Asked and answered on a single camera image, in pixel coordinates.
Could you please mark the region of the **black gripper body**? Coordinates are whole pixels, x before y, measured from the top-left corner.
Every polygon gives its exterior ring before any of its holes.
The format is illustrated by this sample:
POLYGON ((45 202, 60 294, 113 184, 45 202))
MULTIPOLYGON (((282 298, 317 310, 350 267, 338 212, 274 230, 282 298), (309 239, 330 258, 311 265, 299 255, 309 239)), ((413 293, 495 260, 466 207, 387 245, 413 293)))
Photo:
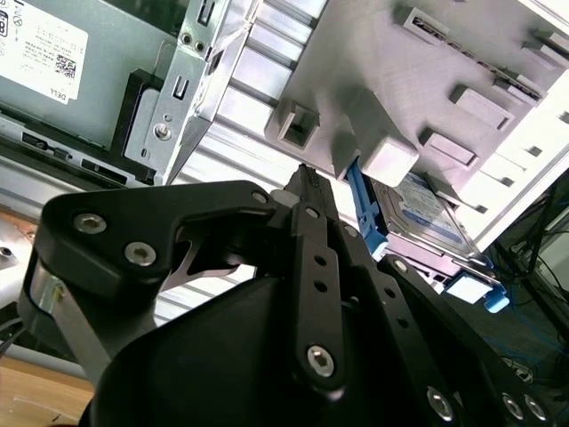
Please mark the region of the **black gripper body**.
POLYGON ((245 283, 129 344, 108 366, 83 426, 426 426, 395 355, 365 314, 341 306, 342 396, 315 393, 294 361, 292 294, 245 283))

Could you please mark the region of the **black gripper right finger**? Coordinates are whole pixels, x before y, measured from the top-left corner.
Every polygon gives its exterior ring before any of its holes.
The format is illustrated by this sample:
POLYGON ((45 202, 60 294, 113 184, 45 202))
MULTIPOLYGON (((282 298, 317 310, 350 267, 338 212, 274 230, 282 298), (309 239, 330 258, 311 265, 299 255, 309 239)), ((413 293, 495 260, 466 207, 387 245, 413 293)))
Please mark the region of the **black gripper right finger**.
POLYGON ((375 261, 338 213, 332 246, 346 318, 346 390, 334 426, 556 426, 485 340, 394 255, 375 261))

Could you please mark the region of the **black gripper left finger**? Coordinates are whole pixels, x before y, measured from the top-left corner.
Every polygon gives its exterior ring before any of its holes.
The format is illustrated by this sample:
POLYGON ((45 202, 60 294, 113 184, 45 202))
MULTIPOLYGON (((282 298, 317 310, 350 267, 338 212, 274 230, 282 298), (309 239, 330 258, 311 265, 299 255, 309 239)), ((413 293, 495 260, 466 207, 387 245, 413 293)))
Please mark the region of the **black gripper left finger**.
POLYGON ((248 282, 292 294, 290 353, 310 388, 346 382, 330 182, 300 166, 284 191, 221 181, 67 194, 41 213, 18 312, 96 390, 132 342, 248 282))

